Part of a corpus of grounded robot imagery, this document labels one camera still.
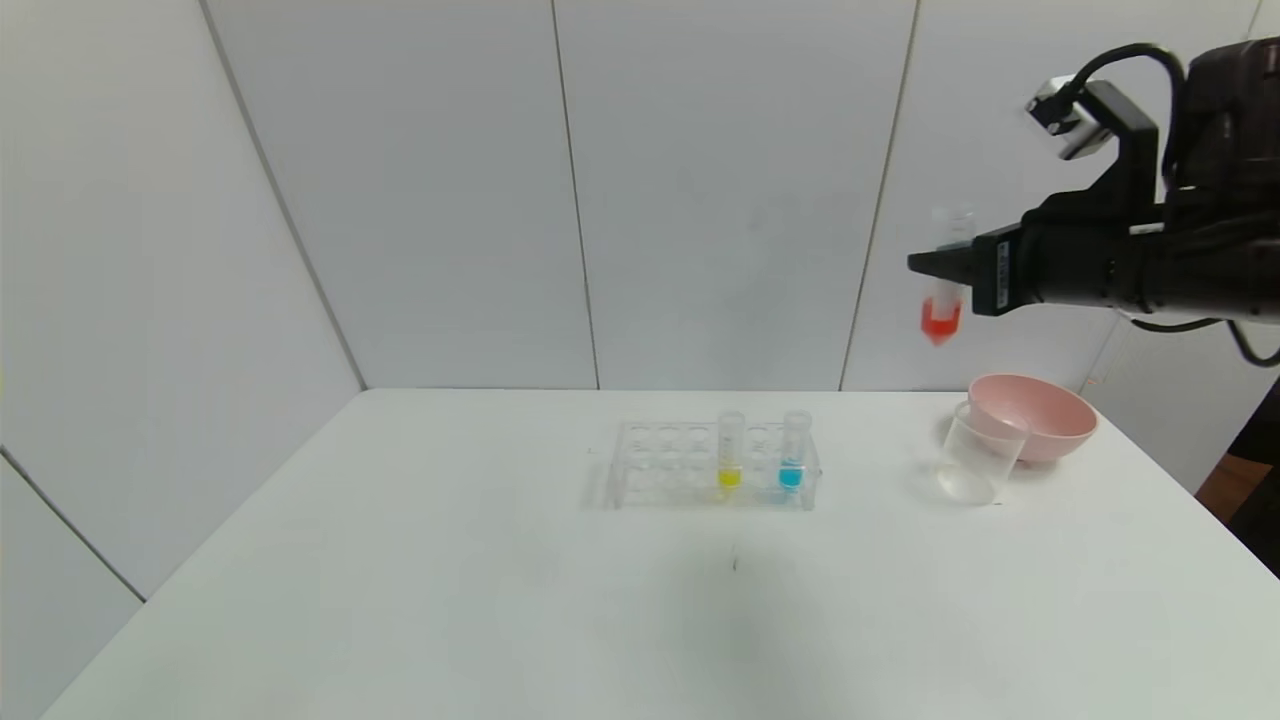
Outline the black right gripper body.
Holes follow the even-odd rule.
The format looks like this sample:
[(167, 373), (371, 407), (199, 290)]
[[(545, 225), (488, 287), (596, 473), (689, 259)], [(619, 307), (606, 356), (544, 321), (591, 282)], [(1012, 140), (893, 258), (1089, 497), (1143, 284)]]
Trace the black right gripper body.
[(1129, 208), (1092, 191), (1048, 196), (1015, 225), (975, 237), (975, 313), (1001, 316), (1033, 304), (1132, 304), (1137, 264), (1132, 228), (1161, 222), (1162, 210), (1152, 200)]

